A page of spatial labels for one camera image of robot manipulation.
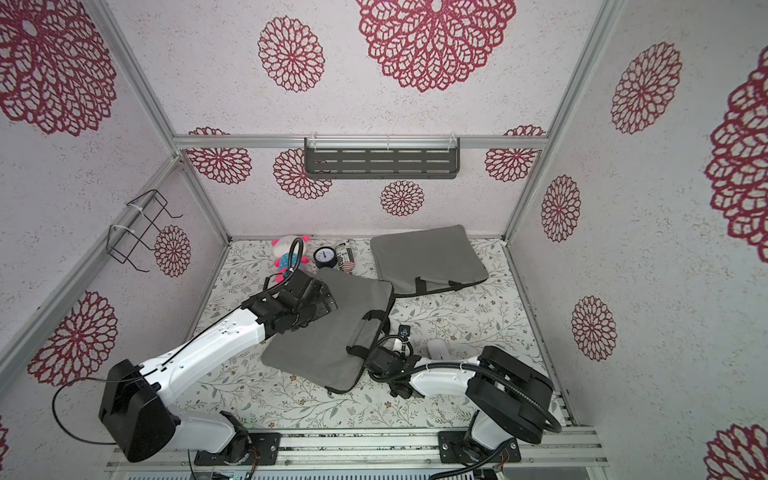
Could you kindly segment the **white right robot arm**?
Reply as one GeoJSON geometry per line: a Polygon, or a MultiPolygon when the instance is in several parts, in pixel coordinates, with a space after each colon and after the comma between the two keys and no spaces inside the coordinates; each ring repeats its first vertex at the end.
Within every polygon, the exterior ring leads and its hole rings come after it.
{"type": "Polygon", "coordinates": [[[447,360],[377,346],[363,365],[394,397],[463,397],[476,408],[462,436],[439,435],[450,461],[510,458],[519,441],[538,445],[545,432],[563,429],[550,411],[552,381],[498,347],[488,346],[470,359],[447,360]]]}

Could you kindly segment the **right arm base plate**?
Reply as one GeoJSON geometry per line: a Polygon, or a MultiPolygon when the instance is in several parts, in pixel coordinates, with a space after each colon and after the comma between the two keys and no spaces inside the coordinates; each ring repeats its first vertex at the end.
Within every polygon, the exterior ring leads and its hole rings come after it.
{"type": "MultiPolygon", "coordinates": [[[[485,447],[472,440],[467,431],[443,430],[437,434],[438,451],[443,464],[475,463],[494,451],[494,447],[485,447]]],[[[521,452],[517,440],[512,438],[503,450],[498,452],[491,463],[519,463],[521,452]]]]}

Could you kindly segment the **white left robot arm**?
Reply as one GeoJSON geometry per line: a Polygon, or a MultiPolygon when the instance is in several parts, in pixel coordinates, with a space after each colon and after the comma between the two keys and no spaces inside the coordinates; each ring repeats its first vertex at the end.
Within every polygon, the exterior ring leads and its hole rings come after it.
{"type": "Polygon", "coordinates": [[[123,360],[108,372],[99,419],[134,463],[165,450],[196,450],[237,464],[253,447],[231,413],[176,406],[205,374],[277,334],[296,331],[338,307],[329,287],[297,270],[259,292],[188,342],[139,365],[123,360]]]}

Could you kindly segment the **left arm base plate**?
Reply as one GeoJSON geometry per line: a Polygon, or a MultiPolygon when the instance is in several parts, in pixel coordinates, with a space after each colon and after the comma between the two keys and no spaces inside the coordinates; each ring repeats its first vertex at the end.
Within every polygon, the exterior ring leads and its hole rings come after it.
{"type": "Polygon", "coordinates": [[[282,435],[275,432],[250,432],[247,465],[274,466],[280,451],[282,435]]]}

